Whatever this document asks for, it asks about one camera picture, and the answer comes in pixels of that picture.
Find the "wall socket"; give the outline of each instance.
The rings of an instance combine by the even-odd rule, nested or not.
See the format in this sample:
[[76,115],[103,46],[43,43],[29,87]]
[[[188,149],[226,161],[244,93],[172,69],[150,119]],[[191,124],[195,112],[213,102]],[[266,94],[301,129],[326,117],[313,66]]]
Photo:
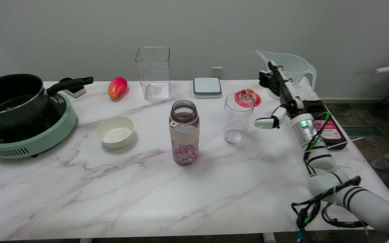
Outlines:
[[222,77],[223,76],[223,67],[221,66],[212,66],[211,67],[211,77]]

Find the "white wall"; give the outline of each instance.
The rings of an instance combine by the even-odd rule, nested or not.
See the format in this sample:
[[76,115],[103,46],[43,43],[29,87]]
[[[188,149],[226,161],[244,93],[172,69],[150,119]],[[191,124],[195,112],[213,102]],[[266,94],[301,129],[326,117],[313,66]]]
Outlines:
[[0,0],[0,75],[136,80],[140,46],[170,46],[173,80],[255,79],[259,48],[304,57],[322,98],[389,92],[386,0]]

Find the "pink candy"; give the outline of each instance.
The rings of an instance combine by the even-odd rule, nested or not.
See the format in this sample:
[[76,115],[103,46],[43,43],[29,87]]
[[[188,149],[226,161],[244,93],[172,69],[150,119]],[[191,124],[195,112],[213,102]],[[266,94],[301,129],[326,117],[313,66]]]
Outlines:
[[193,163],[198,158],[197,145],[177,145],[173,151],[176,163],[187,165]]

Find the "marble table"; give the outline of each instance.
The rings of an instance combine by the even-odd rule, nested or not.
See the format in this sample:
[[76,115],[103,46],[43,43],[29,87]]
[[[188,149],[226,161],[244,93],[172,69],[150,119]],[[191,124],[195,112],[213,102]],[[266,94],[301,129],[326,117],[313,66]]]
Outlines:
[[[252,88],[261,95],[252,120],[270,115],[279,102],[256,80],[223,80],[224,97]],[[308,174],[289,119],[280,129],[250,126],[245,139],[230,145],[221,131],[224,97],[197,100],[191,81],[172,81],[170,100],[148,101],[139,82],[113,101],[108,82],[88,85],[70,97],[78,116],[71,135],[36,158],[0,159],[0,240],[244,234],[296,231],[290,203],[307,200]],[[316,100],[307,80],[303,99]],[[199,159],[177,165],[170,151],[168,116],[177,100],[193,101],[201,119]],[[108,117],[129,117],[130,145],[104,147],[96,128]],[[350,178],[389,199],[389,190],[351,142],[332,155]],[[355,220],[345,209],[332,217]],[[337,229],[320,215],[307,230]]]

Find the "pot rim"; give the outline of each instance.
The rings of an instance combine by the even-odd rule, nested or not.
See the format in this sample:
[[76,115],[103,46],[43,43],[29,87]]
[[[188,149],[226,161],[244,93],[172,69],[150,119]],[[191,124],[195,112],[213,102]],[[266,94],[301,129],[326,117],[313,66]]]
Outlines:
[[27,102],[21,104],[20,106],[17,106],[17,107],[14,108],[14,109],[4,110],[4,111],[0,112],[0,114],[1,114],[1,113],[5,113],[5,112],[14,111],[14,110],[17,109],[17,108],[20,108],[20,107],[22,107],[22,106],[24,106],[24,105],[30,103],[32,100],[34,100],[36,97],[38,97],[38,96],[43,92],[43,80],[42,80],[41,78],[39,78],[39,77],[33,75],[33,74],[9,74],[9,75],[5,75],[5,76],[1,76],[0,79],[1,79],[1,78],[8,78],[8,77],[15,77],[15,76],[29,76],[29,77],[34,77],[35,79],[37,79],[38,81],[40,81],[40,83],[42,84],[42,88],[40,89],[40,91],[39,91],[34,97],[32,97],[32,98],[31,98],[30,100],[28,100]]

